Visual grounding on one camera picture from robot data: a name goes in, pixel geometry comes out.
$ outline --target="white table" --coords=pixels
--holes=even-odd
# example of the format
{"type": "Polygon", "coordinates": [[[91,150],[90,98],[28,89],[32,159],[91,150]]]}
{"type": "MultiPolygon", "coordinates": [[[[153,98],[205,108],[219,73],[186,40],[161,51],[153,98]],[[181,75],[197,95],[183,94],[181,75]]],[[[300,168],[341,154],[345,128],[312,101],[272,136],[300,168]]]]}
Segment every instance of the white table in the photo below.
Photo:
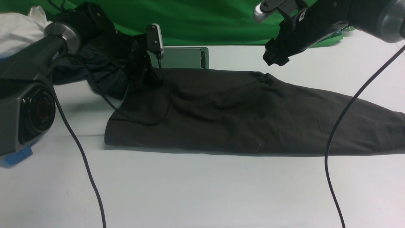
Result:
{"type": "MultiPolygon", "coordinates": [[[[286,82],[353,95],[399,46],[355,31],[284,67],[268,67],[263,49],[209,47],[210,67],[270,72],[286,82]]],[[[361,97],[405,112],[404,63],[400,56],[361,97]]],[[[59,86],[57,94],[87,154],[109,228],[340,227],[321,157],[113,150],[103,140],[111,108],[86,83],[59,86]]],[[[101,228],[81,155],[60,117],[33,151],[16,167],[0,168],[0,227],[101,228]]],[[[404,164],[405,155],[330,158],[347,227],[405,226],[404,164]]]]}

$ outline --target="cable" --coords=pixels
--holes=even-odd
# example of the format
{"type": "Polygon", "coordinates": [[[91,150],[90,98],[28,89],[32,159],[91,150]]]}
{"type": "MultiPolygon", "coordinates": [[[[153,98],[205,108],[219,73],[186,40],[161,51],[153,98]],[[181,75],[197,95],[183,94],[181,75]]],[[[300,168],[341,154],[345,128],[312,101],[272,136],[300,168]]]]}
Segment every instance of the cable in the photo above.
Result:
{"type": "Polygon", "coordinates": [[[167,87],[167,89],[168,89],[168,105],[167,105],[167,108],[166,108],[166,111],[165,111],[165,114],[164,114],[163,118],[161,118],[158,122],[148,123],[148,122],[141,122],[141,121],[135,120],[135,119],[129,117],[128,115],[126,115],[126,114],[125,114],[124,112],[122,112],[121,110],[117,109],[117,108],[110,102],[110,100],[108,100],[108,98],[105,96],[105,94],[104,94],[103,91],[101,90],[101,88],[100,88],[100,86],[99,86],[99,84],[98,84],[96,78],[94,77],[93,72],[86,66],[86,64],[84,64],[83,61],[82,61],[80,58],[77,58],[76,56],[70,56],[70,57],[73,58],[73,59],[75,59],[76,61],[78,61],[79,64],[82,65],[82,66],[88,71],[88,73],[90,74],[91,79],[93,80],[94,84],[96,85],[96,87],[97,87],[97,89],[98,89],[98,91],[99,91],[99,93],[100,93],[100,96],[101,96],[117,113],[119,113],[120,115],[122,115],[122,116],[124,116],[125,118],[127,118],[127,120],[123,120],[123,121],[128,121],[128,122],[131,122],[131,123],[136,123],[136,124],[140,124],[140,125],[144,125],[144,126],[156,126],[156,125],[161,124],[161,123],[166,119],[167,114],[169,113],[169,110],[170,110],[170,106],[171,106],[171,91],[170,91],[170,88],[169,88],[168,83],[167,83],[167,81],[166,81],[166,77],[165,77],[164,74],[163,74],[161,58],[158,57],[159,70],[160,70],[160,72],[162,73],[163,81],[164,81],[164,83],[165,83],[165,85],[166,85],[166,87],[167,87]]]}
{"type": "Polygon", "coordinates": [[[53,8],[57,9],[59,12],[61,12],[61,13],[64,12],[64,11],[63,11],[61,8],[59,8],[55,3],[53,3],[52,0],[47,0],[47,1],[48,1],[48,3],[49,3],[53,8]]]}
{"type": "Polygon", "coordinates": [[[81,156],[83,157],[84,166],[86,167],[86,171],[87,171],[87,174],[89,176],[90,183],[91,183],[91,185],[92,185],[92,187],[94,189],[94,193],[96,194],[98,205],[100,206],[102,226],[103,226],[103,228],[107,228],[107,224],[106,224],[106,221],[105,221],[104,207],[102,205],[100,193],[98,192],[97,186],[96,186],[96,184],[94,182],[92,172],[90,171],[90,167],[89,167],[89,163],[87,161],[86,154],[84,153],[83,147],[81,146],[79,139],[77,138],[77,136],[73,132],[72,128],[70,127],[70,125],[68,123],[68,120],[66,119],[65,114],[63,113],[63,110],[62,110],[62,107],[60,106],[58,97],[56,96],[55,89],[52,88],[51,90],[52,90],[53,98],[55,99],[56,107],[59,110],[59,113],[60,113],[60,116],[62,117],[63,123],[65,124],[66,128],[68,129],[70,135],[75,140],[76,145],[80,150],[81,156]]]}
{"type": "Polygon", "coordinates": [[[60,4],[60,9],[62,10],[62,12],[66,12],[65,2],[66,2],[66,0],[63,0],[62,3],[60,4]]]}
{"type": "Polygon", "coordinates": [[[340,122],[342,121],[343,117],[346,115],[347,111],[351,107],[351,105],[356,101],[356,99],[360,96],[360,94],[364,91],[364,89],[369,86],[369,84],[378,76],[381,74],[382,71],[384,71],[398,56],[400,56],[403,52],[405,51],[405,46],[403,46],[393,57],[391,57],[378,71],[371,76],[371,78],[360,88],[360,90],[352,97],[352,99],[349,101],[349,103],[346,105],[345,109],[343,109],[343,112],[340,114],[339,118],[337,119],[334,127],[332,128],[332,132],[330,133],[328,143],[326,145],[326,152],[325,152],[325,174],[326,174],[326,179],[328,180],[328,185],[330,189],[330,193],[332,194],[333,201],[335,202],[337,212],[339,213],[340,217],[340,222],[342,223],[342,228],[346,228],[345,221],[343,219],[342,211],[340,210],[339,203],[337,202],[335,192],[333,191],[332,183],[330,181],[330,176],[329,176],[329,168],[328,168],[328,155],[329,155],[329,149],[330,149],[330,144],[332,143],[333,136],[335,135],[335,132],[337,130],[337,127],[339,126],[340,122]]]}

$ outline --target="green screen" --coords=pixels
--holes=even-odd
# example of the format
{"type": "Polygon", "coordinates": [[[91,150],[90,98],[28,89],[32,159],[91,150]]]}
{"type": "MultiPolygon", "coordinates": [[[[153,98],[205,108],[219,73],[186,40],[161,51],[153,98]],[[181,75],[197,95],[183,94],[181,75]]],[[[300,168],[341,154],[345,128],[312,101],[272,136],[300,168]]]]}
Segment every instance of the green screen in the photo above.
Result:
{"type": "MultiPolygon", "coordinates": [[[[307,0],[309,5],[316,0],[307,0]]],[[[53,0],[57,5],[62,0],[53,0]]],[[[67,0],[66,8],[85,1],[67,0]]],[[[165,45],[257,45],[275,38],[282,16],[273,14],[262,24],[253,21],[261,0],[89,0],[100,5],[115,28],[135,35],[147,25],[160,24],[165,45]]],[[[58,13],[46,0],[0,0],[0,11],[27,14],[40,5],[52,20],[58,13]]]]}

